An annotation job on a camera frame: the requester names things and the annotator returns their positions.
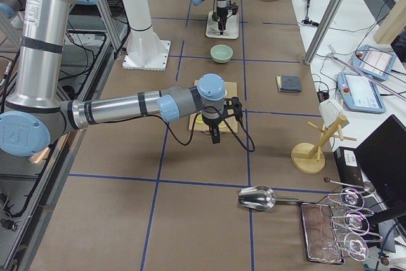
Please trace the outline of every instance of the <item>label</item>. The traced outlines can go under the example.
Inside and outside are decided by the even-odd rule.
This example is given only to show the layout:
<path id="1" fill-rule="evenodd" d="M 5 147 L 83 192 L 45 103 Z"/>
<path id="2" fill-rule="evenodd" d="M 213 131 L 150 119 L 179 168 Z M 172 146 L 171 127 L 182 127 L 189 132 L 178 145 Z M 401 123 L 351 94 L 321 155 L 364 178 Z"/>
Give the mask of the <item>label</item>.
<path id="1" fill-rule="evenodd" d="M 27 0 L 27 4 L 25 6 L 24 23 L 38 27 L 42 6 L 43 0 Z"/>
<path id="2" fill-rule="evenodd" d="M 352 150 L 344 150 L 344 159 L 347 166 L 357 166 L 357 160 L 355 159 L 355 154 Z"/>

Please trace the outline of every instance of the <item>gray tray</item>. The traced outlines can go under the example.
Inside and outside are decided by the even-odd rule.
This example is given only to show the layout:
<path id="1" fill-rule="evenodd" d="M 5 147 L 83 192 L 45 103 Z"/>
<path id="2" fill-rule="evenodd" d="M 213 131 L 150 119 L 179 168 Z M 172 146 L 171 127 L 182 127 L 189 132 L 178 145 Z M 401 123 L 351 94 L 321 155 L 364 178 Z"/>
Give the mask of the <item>gray tray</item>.
<path id="1" fill-rule="evenodd" d="M 303 229 L 303 236 L 304 236 L 304 244 L 306 246 L 306 256 L 308 261 L 317 262 L 317 263 L 326 263 L 329 265 L 342 265 L 345 263 L 343 258 L 343 253 L 340 252 L 340 257 L 337 258 L 334 262 L 326 262 L 323 261 L 322 258 L 318 257 L 311 257 L 309 254 L 309 245 L 311 242 L 316 241 L 319 238 L 322 238 L 322 229 L 323 229 L 323 237 L 328 239 L 337 240 L 336 236 L 334 235 L 333 230 L 329 228 L 329 226 L 325 225 L 328 223 L 326 219 L 323 218 L 320 209 L 325 209 L 325 215 L 332 216 L 330 206 L 327 204 L 316 204 L 310 202 L 300 202 L 300 214 L 301 214 L 301 222 L 302 222 L 302 229 Z"/>

